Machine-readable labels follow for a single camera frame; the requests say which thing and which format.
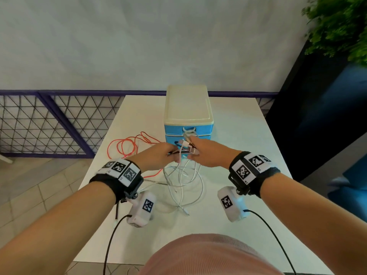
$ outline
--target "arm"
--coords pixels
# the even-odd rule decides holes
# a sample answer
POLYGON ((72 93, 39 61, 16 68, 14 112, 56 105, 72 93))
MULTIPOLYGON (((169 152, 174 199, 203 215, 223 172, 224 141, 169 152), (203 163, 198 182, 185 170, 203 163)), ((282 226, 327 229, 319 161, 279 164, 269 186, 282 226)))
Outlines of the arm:
MULTIPOLYGON (((163 168, 174 160, 167 143, 129 157, 142 172, 163 168)), ((115 204, 113 191, 92 182, 48 211, 0 250, 0 270, 10 275, 64 274, 115 204)))
MULTIPOLYGON (((241 152, 192 137, 199 155, 189 158, 228 169, 241 152)), ((311 189, 278 173, 264 181, 261 198, 279 220, 335 274, 367 270, 367 224, 311 189)))

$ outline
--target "wrist strap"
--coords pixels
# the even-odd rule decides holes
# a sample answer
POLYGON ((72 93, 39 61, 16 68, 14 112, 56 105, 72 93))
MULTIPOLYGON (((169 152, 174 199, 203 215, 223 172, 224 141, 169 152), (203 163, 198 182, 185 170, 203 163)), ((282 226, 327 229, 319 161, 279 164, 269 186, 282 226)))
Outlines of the wrist strap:
POLYGON ((125 198, 133 198, 144 179, 139 167, 130 160, 116 159, 107 162, 99 169, 89 183, 100 181, 111 188, 116 196, 116 203, 125 198))
POLYGON ((257 195, 265 179, 280 173, 280 170, 267 157, 243 151, 229 166, 229 180, 237 187, 240 194, 257 195))

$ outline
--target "tiled floor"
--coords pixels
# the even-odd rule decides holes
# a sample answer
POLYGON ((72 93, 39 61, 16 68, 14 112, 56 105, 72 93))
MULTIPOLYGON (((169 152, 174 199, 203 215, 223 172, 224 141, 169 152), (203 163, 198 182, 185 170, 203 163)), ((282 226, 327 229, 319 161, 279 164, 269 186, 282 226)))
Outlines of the tiled floor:
MULTIPOLYGON (((92 162, 90 159, 13 160, 11 165, 0 163, 1 191, 6 189, 14 195, 14 188, 24 188, 24 192, 0 203, 0 248, 53 206, 76 192, 92 162), (67 167, 59 171, 54 165, 59 169, 60 166, 67 167), (52 173, 50 177, 50 170, 57 170, 57 173, 52 173), (23 183, 19 186, 15 183, 19 184, 19 181, 27 177, 32 180, 32 184, 27 186, 23 183)), ((134 275, 138 273, 136 268, 139 269, 139 266, 108 264, 106 274, 126 275, 128 271, 128 275, 134 275)), ((100 263, 73 262, 67 269, 67 275, 101 275, 102 270, 103 264, 100 263)))

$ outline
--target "white drawer lid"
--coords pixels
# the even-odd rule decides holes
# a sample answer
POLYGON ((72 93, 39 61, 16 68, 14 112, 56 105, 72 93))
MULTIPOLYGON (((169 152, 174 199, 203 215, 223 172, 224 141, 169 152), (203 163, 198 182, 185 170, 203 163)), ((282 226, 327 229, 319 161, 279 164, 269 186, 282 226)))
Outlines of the white drawer lid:
POLYGON ((205 85, 170 85, 167 88, 164 124, 212 125, 213 114, 205 85))

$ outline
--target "red cable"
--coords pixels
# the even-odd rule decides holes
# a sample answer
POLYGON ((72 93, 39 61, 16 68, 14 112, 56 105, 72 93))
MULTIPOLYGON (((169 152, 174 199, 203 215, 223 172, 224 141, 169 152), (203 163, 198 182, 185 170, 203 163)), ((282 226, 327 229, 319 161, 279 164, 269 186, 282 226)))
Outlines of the red cable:
MULTIPOLYGON (((108 156, 108 158, 109 158, 109 159, 112 159, 112 158, 111 158, 111 156, 110 156, 110 154, 109 154, 109 152, 108 152, 108 150, 109 150, 109 148, 110 148, 111 144, 112 144, 113 142, 116 142, 116 141, 119 141, 119 142, 116 144, 116 149, 117 149, 117 152, 118 152, 119 154, 122 154, 122 155, 123 155, 123 157, 122 157, 122 158, 125 158, 125 157, 128 157, 128 156, 131 156, 131 155, 133 155, 134 153, 135 153, 135 154, 137 154, 137 153, 138 153, 138 146, 137 146, 137 144, 136 144, 136 139, 142 140, 144 143, 152 144, 152 145, 153 145, 153 144, 158 144, 158 143, 160 143, 160 142, 161 142, 161 141, 157 140, 156 138, 154 138, 154 137, 152 137, 152 136, 148 135, 148 133, 146 133, 146 132, 144 132, 144 131, 140 132, 140 134, 136 135, 135 137, 134 137, 134 136, 130 136, 130 137, 127 137, 127 138, 125 138, 125 139, 115 139, 115 140, 111 141, 111 143, 109 143, 109 144, 108 144, 108 147, 107 147, 107 156, 108 156), (152 142, 150 139, 148 139, 146 136, 144 136, 144 135, 143 135, 143 133, 144 133, 144 134, 146 134, 149 138, 156 140, 156 142, 152 142), (132 143, 132 146, 133 146, 133 148, 132 148, 132 152, 129 152, 128 154, 125 154, 125 152, 124 152, 123 144, 124 144, 124 142, 125 142, 125 141, 131 142, 131 143, 132 143)), ((161 171, 162 171, 162 169, 160 169, 160 170, 159 170, 159 172, 158 172, 158 173, 156 173, 155 175, 145 176, 145 177, 143 177, 143 178, 147 178, 147 177, 155 177, 155 176, 156 176, 156 175, 158 175, 161 171)))

